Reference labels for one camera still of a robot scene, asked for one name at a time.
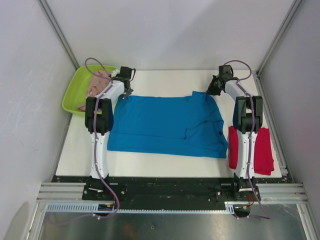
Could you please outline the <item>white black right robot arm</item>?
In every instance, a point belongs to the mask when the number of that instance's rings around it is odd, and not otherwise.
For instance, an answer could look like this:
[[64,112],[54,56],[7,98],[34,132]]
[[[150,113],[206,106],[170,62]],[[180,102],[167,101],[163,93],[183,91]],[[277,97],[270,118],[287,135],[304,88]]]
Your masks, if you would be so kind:
[[234,75],[231,63],[240,63],[240,60],[231,60],[218,67],[218,74],[212,76],[212,80],[206,90],[206,94],[219,96],[228,94],[234,100],[232,125],[238,136],[238,159],[235,169],[235,177],[239,180],[253,181],[255,143],[258,131],[263,123],[263,99],[254,96],[244,86],[242,81],[252,75],[249,67],[249,75],[238,78]]

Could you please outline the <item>blue t shirt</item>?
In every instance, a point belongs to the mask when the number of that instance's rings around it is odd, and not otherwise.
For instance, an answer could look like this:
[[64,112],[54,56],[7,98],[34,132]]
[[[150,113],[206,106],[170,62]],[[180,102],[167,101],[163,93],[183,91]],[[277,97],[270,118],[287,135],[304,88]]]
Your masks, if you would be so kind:
[[216,101],[204,92],[184,97],[119,99],[107,149],[225,159],[228,142]]

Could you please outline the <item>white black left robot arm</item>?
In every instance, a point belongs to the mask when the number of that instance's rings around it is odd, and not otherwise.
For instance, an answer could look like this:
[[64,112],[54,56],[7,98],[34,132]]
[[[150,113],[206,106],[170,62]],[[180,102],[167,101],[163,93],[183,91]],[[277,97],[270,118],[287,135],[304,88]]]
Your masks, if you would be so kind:
[[85,101],[85,127],[92,143],[90,176],[105,179],[109,175],[107,145],[114,125],[113,105],[132,94],[131,81],[136,69],[122,66],[112,72],[97,70],[89,82]]

